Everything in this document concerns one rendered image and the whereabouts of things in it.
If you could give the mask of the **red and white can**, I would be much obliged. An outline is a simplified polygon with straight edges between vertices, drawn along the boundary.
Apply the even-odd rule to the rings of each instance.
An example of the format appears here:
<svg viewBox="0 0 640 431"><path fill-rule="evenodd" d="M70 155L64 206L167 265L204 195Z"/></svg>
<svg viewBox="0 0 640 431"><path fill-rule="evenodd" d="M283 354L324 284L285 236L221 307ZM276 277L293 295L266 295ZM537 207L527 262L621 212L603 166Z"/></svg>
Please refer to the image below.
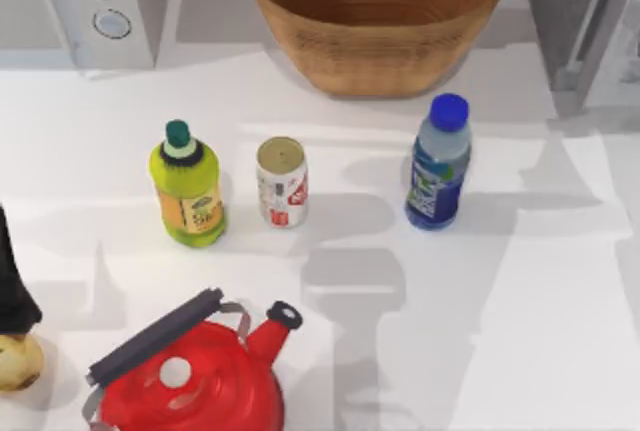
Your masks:
<svg viewBox="0 0 640 431"><path fill-rule="evenodd" d="M259 209L276 228L300 225L308 211L308 166L303 146L288 136L264 141L256 152Z"/></svg>

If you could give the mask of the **blue bottle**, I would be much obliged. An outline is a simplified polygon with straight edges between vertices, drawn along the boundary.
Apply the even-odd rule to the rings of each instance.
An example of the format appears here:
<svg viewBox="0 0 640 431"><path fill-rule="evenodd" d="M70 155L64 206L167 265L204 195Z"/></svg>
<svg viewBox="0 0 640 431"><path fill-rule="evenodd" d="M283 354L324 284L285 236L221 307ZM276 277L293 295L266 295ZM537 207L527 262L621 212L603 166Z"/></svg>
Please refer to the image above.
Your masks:
<svg viewBox="0 0 640 431"><path fill-rule="evenodd" d="M471 159L470 105L462 96L435 96L416 135L405 213L420 229L440 229L456 217Z"/></svg>

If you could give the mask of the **green bottle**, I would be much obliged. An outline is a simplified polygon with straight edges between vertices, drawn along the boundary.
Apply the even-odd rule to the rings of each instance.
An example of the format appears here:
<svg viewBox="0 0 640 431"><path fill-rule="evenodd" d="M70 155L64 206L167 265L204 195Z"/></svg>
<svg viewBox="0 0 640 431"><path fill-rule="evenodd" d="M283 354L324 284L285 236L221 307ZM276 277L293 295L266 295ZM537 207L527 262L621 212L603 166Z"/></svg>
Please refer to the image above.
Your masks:
<svg viewBox="0 0 640 431"><path fill-rule="evenodd" d="M225 232L220 165L215 152L173 119L149 158L149 173L167 233L194 248L212 245Z"/></svg>

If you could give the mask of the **brown woven basket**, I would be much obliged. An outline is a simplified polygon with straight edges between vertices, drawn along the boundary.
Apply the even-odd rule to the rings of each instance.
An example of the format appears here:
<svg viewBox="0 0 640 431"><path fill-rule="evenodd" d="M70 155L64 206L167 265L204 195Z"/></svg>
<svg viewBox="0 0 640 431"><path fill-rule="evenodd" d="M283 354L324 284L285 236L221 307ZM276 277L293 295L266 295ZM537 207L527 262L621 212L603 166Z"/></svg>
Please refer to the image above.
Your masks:
<svg viewBox="0 0 640 431"><path fill-rule="evenodd" d="M334 96L408 97L471 49L499 0L256 0L283 53Z"/></svg>

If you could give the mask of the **red kettle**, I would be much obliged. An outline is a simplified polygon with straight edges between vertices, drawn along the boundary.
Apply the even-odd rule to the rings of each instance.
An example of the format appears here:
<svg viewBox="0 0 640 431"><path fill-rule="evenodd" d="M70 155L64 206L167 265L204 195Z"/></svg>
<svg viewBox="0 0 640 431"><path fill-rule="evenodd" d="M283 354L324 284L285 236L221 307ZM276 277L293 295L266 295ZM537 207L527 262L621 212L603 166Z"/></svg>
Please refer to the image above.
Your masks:
<svg viewBox="0 0 640 431"><path fill-rule="evenodd" d="M92 364L89 431L284 431L273 370L303 323L276 301L252 329L238 302L206 288Z"/></svg>

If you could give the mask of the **microwave knob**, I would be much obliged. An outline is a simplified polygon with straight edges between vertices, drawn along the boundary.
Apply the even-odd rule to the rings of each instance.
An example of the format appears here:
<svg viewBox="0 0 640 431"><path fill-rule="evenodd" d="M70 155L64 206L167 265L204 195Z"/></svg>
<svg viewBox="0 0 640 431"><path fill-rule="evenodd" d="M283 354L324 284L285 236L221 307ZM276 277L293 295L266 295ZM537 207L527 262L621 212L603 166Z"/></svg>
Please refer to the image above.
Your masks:
<svg viewBox="0 0 640 431"><path fill-rule="evenodd" d="M92 24L101 36L111 40L124 39L132 32L130 19L115 9L97 11L93 16Z"/></svg>

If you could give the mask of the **pale microwave oven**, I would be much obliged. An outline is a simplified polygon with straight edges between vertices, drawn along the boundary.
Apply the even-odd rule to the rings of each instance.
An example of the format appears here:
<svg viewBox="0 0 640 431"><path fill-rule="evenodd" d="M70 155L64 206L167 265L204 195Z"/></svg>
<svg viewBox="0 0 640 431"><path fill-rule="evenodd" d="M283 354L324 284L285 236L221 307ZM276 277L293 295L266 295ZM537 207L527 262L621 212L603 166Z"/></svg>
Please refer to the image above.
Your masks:
<svg viewBox="0 0 640 431"><path fill-rule="evenodd" d="M0 69L79 72L154 68L169 0L0 0ZM131 21L124 39L92 19L115 9Z"/></svg>

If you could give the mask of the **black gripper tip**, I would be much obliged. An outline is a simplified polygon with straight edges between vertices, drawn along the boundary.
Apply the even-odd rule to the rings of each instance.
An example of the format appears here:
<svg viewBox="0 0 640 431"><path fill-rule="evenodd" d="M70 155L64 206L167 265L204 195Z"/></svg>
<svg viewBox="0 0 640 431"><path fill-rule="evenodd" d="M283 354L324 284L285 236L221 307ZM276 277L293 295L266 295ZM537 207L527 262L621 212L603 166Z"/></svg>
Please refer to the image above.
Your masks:
<svg viewBox="0 0 640 431"><path fill-rule="evenodd" d="M18 271L6 214L0 204L0 334L27 335L42 317Z"/></svg>

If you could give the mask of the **pale yellow round object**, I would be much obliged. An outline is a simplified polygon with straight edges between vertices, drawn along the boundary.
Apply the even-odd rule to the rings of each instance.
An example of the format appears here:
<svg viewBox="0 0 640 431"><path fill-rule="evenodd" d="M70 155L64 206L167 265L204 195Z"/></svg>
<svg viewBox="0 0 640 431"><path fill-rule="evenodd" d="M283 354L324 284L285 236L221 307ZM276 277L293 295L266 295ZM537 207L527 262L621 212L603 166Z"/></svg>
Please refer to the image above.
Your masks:
<svg viewBox="0 0 640 431"><path fill-rule="evenodd" d="M44 353L30 334L0 335L0 392L31 386L44 368Z"/></svg>

